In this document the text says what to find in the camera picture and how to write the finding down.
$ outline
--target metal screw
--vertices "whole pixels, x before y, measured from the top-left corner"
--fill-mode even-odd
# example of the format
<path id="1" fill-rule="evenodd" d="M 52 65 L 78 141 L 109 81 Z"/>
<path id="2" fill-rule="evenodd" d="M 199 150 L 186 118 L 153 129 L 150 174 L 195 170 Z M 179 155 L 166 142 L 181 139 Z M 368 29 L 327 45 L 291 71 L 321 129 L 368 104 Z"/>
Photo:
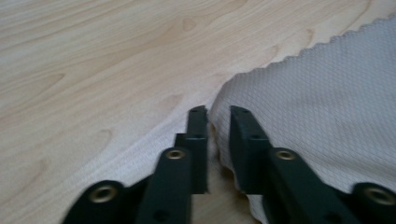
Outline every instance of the metal screw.
<path id="1" fill-rule="evenodd" d="M 106 203 L 111 201 L 117 195 L 117 189 L 111 185 L 102 186 L 95 189 L 90 194 L 90 200 L 93 203 Z"/>
<path id="2" fill-rule="evenodd" d="M 180 150 L 172 150 L 166 153 L 166 157 L 171 160 L 179 160 L 183 158 L 186 154 Z"/>

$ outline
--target wooden floor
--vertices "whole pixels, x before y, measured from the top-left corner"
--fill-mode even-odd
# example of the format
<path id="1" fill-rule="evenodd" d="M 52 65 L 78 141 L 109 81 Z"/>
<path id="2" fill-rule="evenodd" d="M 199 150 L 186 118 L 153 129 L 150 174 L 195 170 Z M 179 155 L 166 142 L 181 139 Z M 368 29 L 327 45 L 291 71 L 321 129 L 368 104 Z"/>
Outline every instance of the wooden floor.
<path id="1" fill-rule="evenodd" d="M 234 74 L 394 11 L 393 0 L 1 1 L 0 223 L 59 223 L 90 184 L 133 184 Z M 232 177 L 210 171 L 193 223 L 254 223 Z"/>

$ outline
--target textured fabric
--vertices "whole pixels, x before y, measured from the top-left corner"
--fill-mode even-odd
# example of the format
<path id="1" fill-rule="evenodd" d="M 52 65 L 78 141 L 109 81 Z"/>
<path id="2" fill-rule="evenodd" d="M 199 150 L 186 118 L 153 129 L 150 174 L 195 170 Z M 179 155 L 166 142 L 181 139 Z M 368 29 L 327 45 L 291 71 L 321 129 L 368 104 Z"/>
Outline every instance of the textured fabric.
<path id="1" fill-rule="evenodd" d="M 251 110 L 275 147 L 299 152 L 325 183 L 396 190 L 396 17 L 227 82 L 209 118 L 221 163 L 233 169 L 230 105 Z M 248 197 L 265 223 L 260 196 Z"/>

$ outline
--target black bracket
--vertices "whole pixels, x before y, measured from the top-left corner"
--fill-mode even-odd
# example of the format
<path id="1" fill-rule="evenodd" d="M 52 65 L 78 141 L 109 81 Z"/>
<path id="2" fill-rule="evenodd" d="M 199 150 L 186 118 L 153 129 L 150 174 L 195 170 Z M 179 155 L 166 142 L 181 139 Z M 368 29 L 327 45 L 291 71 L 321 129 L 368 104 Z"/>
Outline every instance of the black bracket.
<path id="1" fill-rule="evenodd" d="M 63 224 L 191 223 L 191 195 L 207 192 L 206 109 L 190 110 L 186 133 L 163 151 L 154 174 L 125 188 L 105 180 L 85 190 Z"/>
<path id="2" fill-rule="evenodd" d="M 356 184 L 350 194 L 324 184 L 298 153 L 272 147 L 245 108 L 231 106 L 230 153 L 237 183 L 246 194 L 261 194 L 271 224 L 396 223 L 396 194 L 373 183 Z"/>

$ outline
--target white towel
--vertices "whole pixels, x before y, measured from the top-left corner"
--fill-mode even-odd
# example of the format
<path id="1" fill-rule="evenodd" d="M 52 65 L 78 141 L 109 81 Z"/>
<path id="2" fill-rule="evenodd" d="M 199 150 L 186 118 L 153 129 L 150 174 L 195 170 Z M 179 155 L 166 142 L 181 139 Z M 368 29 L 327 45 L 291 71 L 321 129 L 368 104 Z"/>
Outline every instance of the white towel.
<path id="1" fill-rule="evenodd" d="M 299 152 L 328 185 L 396 191 L 396 15 L 227 82 L 209 119 L 221 162 L 233 169 L 230 105 L 251 110 L 275 147 Z M 248 197 L 266 223 L 261 197 Z"/>

